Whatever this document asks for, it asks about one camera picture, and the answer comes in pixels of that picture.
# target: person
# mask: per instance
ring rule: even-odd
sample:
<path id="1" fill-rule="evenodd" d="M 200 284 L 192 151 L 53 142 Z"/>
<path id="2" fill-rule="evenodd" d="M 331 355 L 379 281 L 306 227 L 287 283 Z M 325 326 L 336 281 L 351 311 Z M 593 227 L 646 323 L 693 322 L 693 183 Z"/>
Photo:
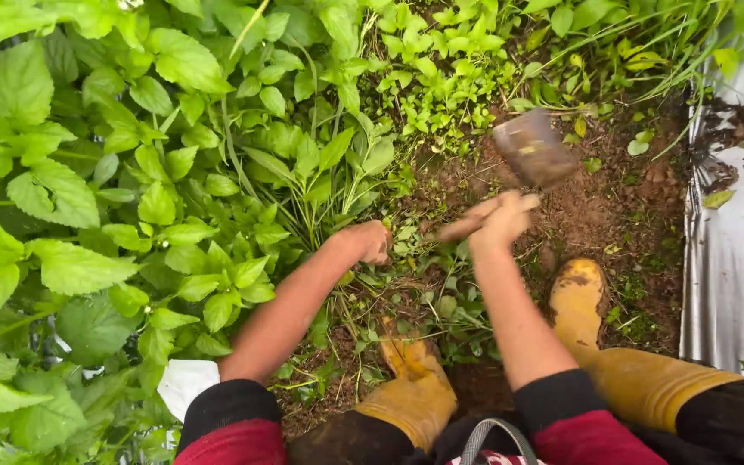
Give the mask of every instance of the person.
<path id="1" fill-rule="evenodd" d="M 605 282 L 592 260 L 565 264 L 550 296 L 555 327 L 544 320 L 511 252 L 536 205 L 508 192 L 439 232 L 469 236 L 514 411 L 448 425 L 456 395 L 431 347 L 392 336 L 381 349 L 395 378 L 285 449 L 281 412 L 264 385 L 341 276 L 359 261 L 387 262 L 391 235 L 370 221 L 330 237 L 232 338 L 233 352 L 217 362 L 221 383 L 189 407 L 174 463 L 744 463 L 744 378 L 634 349 L 599 350 Z"/>

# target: vegetation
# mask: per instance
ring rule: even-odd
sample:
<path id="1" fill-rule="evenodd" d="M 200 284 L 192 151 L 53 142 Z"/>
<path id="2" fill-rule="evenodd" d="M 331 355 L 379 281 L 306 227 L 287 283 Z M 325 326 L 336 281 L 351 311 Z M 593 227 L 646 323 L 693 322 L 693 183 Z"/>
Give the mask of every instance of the vegetation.
<path id="1" fill-rule="evenodd" d="M 169 359 L 228 353 L 329 234 L 374 205 L 391 219 L 415 185 L 398 148 L 466 156 L 495 103 L 558 111 L 576 142 L 615 104 L 688 82 L 701 99 L 742 31 L 729 0 L 0 0 L 0 461 L 170 460 Z M 397 266 L 342 284 L 439 265 L 454 295 L 423 295 L 433 324 L 489 353 L 466 247 L 394 227 Z M 337 291 L 311 344 L 338 318 L 358 353 L 377 340 Z M 281 387 L 306 401 L 331 373 Z"/>

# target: left hand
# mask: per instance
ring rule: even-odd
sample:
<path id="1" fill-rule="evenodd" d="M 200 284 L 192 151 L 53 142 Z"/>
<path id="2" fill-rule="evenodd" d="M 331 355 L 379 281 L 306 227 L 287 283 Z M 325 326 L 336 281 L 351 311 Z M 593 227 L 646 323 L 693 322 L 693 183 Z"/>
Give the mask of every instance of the left hand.
<path id="1" fill-rule="evenodd" d="M 360 261 L 370 265 L 386 265 L 387 250 L 392 247 L 392 232 L 377 219 L 342 229 L 339 234 L 349 239 L 353 248 L 360 247 Z"/>

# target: black cuff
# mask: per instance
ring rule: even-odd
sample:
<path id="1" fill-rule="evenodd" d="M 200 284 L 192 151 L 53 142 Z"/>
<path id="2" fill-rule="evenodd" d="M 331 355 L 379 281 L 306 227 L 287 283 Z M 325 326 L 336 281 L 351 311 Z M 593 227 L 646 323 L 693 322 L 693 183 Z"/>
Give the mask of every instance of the black cuff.
<path id="1" fill-rule="evenodd" d="M 177 455 L 202 436 L 215 429 L 244 419 L 283 418 L 271 392 L 252 380 L 231 380 L 204 390 L 191 402 L 185 413 L 185 425 L 177 446 Z"/>
<path id="2" fill-rule="evenodd" d="M 516 391 L 515 401 L 531 434 L 560 419 L 607 408 L 593 390 L 590 376 L 579 368 L 533 381 Z"/>

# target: hand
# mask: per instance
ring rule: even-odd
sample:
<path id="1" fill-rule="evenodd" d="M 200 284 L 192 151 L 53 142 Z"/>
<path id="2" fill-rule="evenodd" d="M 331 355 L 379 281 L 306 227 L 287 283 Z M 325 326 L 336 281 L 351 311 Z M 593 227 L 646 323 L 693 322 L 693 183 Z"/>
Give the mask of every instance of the hand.
<path id="1" fill-rule="evenodd" d="M 537 195 L 522 197 L 517 190 L 505 192 L 470 208 L 463 218 L 442 227 L 437 239 L 453 241 L 469 236 L 470 246 L 509 248 L 530 227 L 527 211 L 538 204 Z"/>
<path id="2" fill-rule="evenodd" d="M 386 265 L 389 262 L 387 250 L 392 247 L 392 233 L 379 220 L 342 229 L 338 234 L 347 239 L 349 247 L 360 248 L 360 259 L 370 265 Z"/>

